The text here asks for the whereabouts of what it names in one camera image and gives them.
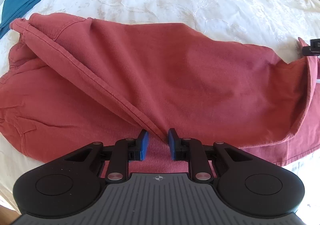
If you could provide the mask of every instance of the gray ribbed plate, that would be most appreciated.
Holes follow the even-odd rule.
[[[208,184],[189,180],[186,173],[134,173],[121,184],[107,186],[91,207],[70,217],[42,219],[25,214],[14,225],[303,225],[291,213],[257,219],[226,206]]]

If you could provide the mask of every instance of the white bedsheet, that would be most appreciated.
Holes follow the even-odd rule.
[[[183,22],[214,40],[268,46],[286,62],[299,57],[297,37],[306,41],[320,37],[318,0],[42,0],[25,17],[34,12],[66,12],[127,24]],[[9,69],[8,52],[18,38],[10,30],[0,40],[0,76]],[[7,201],[14,204],[15,180],[39,164],[18,153],[0,135],[0,191]],[[306,186],[298,215],[308,225],[320,224],[319,164],[317,151],[287,167]]]

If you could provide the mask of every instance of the red fabric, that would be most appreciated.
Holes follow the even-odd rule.
[[[184,172],[166,134],[222,140],[279,165],[319,148],[317,57],[214,41],[184,24],[124,25],[67,14],[16,19],[0,79],[0,132],[47,162],[93,141],[150,132],[131,171]]]

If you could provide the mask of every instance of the crosshair symbol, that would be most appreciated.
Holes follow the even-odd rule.
[[[162,177],[161,175],[158,175],[158,176],[154,177],[154,179],[156,179],[158,182],[160,182],[161,180],[164,179],[164,177]]]

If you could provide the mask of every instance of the floral patterned bedspread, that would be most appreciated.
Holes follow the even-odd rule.
[[[65,12],[126,24],[182,22],[214,40],[268,46],[286,62],[300,56],[297,37],[320,38],[318,0],[42,0],[25,17],[34,12]],[[8,52],[18,38],[10,30],[0,40],[0,76],[9,69]],[[16,208],[15,180],[40,164],[18,153],[0,134],[0,196]],[[305,184],[298,216],[308,225],[320,224],[318,166],[320,151],[287,166]]]

